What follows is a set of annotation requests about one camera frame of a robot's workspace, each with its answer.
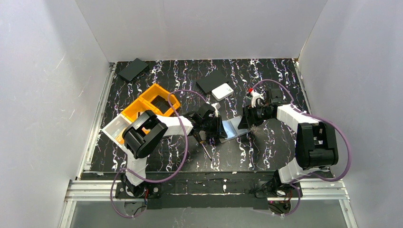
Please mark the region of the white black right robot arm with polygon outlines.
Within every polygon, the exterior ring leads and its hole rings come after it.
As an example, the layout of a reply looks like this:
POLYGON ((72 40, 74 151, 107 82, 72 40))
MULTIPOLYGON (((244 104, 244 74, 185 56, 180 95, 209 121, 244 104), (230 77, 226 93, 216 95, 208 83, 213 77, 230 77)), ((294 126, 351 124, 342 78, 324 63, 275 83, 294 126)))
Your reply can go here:
POLYGON ((304 176, 338 163, 336 133, 333 126, 307 116, 281 97, 278 89, 262 95, 249 89, 251 103, 243 107, 238 129, 250 129, 264 121, 276 119, 296 132, 295 157, 275 171, 273 182, 277 186, 289 184, 304 176))

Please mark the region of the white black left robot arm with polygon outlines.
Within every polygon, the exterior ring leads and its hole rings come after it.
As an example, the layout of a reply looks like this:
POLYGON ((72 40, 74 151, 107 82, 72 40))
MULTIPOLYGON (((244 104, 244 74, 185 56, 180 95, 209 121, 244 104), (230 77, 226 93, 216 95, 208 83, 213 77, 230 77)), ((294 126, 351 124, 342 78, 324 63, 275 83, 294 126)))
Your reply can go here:
POLYGON ((171 136, 194 137, 203 142, 200 132, 208 138, 226 138, 222 118, 216 106, 204 103, 196 111, 178 117, 162 116, 146 110, 122 132, 123 145, 127 150, 127 184, 139 186, 146 180, 147 157, 155 150, 163 138, 171 136))

